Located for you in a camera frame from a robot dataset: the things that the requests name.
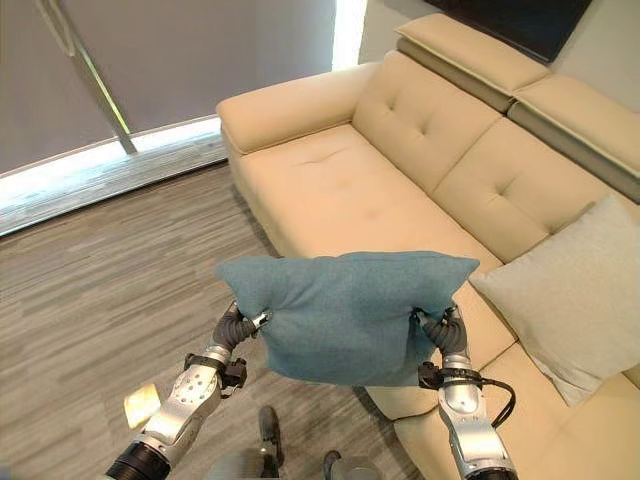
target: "sofa backrest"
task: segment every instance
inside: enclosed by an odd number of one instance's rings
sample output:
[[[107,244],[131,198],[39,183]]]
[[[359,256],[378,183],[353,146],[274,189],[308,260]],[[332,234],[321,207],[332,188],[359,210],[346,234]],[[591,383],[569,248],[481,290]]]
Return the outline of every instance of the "sofa backrest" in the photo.
[[[399,27],[399,51],[500,112],[514,93],[549,75],[549,69],[489,35],[442,13]]]
[[[398,32],[353,125],[500,260],[610,192],[637,221],[637,113],[442,15]]]
[[[576,220],[609,191],[596,177],[502,118],[430,196],[506,263]]]
[[[356,106],[353,126],[431,193],[501,118],[480,100],[399,52],[390,52]]]

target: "wall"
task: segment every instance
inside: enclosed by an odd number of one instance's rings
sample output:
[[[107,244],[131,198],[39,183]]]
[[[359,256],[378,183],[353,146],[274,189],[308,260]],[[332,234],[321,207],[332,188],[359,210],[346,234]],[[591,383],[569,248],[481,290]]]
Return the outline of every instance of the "wall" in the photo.
[[[332,0],[258,0],[257,85],[330,71],[334,21]]]
[[[0,1],[0,174],[112,136],[34,2]]]
[[[64,0],[133,132],[213,113],[256,86],[256,5]]]
[[[421,0],[369,0],[360,62],[395,47],[393,29],[437,11]],[[640,111],[640,1],[593,0],[551,66]]]
[[[59,0],[133,132],[331,70],[334,0]],[[33,1],[0,0],[0,174],[113,137]]]
[[[593,0],[552,68],[640,112],[640,1]]]
[[[398,35],[393,31],[394,28],[438,11],[422,0],[368,0],[360,44],[360,63],[380,60],[395,48]]]

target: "beige sofa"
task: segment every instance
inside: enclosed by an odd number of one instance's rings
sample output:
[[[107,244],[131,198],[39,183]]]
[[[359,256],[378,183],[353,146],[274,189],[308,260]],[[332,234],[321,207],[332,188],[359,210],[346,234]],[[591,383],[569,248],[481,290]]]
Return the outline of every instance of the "beige sofa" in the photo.
[[[637,114],[443,15],[399,33],[380,65],[218,106],[237,187],[282,255],[435,250],[486,272],[610,191],[635,215]],[[569,408],[495,308],[468,283],[455,299],[476,368],[517,391],[500,433],[521,479],[640,478],[638,367]],[[456,479],[435,394],[368,390],[424,476]]]

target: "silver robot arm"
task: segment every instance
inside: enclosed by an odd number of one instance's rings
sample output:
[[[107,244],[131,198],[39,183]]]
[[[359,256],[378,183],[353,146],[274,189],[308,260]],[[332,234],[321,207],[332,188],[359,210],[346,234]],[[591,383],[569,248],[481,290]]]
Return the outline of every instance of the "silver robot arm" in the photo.
[[[471,366],[466,329],[457,306],[441,321],[417,314],[427,336],[442,354],[442,369],[431,362],[422,365],[420,386],[438,391],[440,417],[449,430],[451,451],[462,479],[517,480],[507,449],[496,432],[515,406],[515,392],[508,385],[483,379]],[[492,423],[487,414],[482,385],[498,385],[512,393],[512,401]]]
[[[223,390],[246,380],[246,362],[231,362],[233,349],[253,335],[269,315],[243,319],[234,303],[216,326],[202,355],[187,355],[184,372],[169,398],[129,447],[100,477],[108,480],[164,480],[196,439],[202,424],[226,398]]]

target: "gray pillow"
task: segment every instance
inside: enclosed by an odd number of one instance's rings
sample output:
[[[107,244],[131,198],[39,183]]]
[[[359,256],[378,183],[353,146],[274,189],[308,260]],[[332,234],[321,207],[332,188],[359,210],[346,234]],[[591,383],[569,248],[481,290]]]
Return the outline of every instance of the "gray pillow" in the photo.
[[[478,266],[436,252],[350,253],[314,259],[245,257],[218,267],[260,330],[269,368],[300,380],[343,385],[418,385],[434,346],[410,314],[441,317]]]
[[[612,196],[471,283],[503,313],[568,405],[640,362],[637,227]]]

